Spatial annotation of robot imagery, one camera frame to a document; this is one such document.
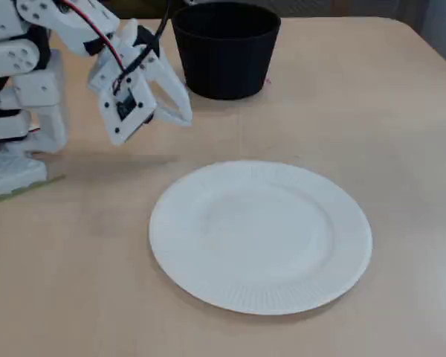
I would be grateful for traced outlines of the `white gripper with motor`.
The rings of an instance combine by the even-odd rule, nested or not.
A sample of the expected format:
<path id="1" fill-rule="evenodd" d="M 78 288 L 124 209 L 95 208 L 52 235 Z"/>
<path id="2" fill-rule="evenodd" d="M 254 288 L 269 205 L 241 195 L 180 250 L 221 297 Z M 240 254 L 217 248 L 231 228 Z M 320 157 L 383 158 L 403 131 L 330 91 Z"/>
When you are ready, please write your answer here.
<path id="1" fill-rule="evenodd" d="M 88 80 L 132 80 L 137 74 L 155 83 L 174 104 L 167 105 L 155 95 L 157 107 L 154 117 L 178 126 L 191 126 L 190 97 L 179 77 L 169 64 L 163 49 L 150 28 L 136 19 L 128 20 L 123 28 L 119 22 L 107 20 L 86 25 L 82 35 L 83 53 L 94 57 Z"/>

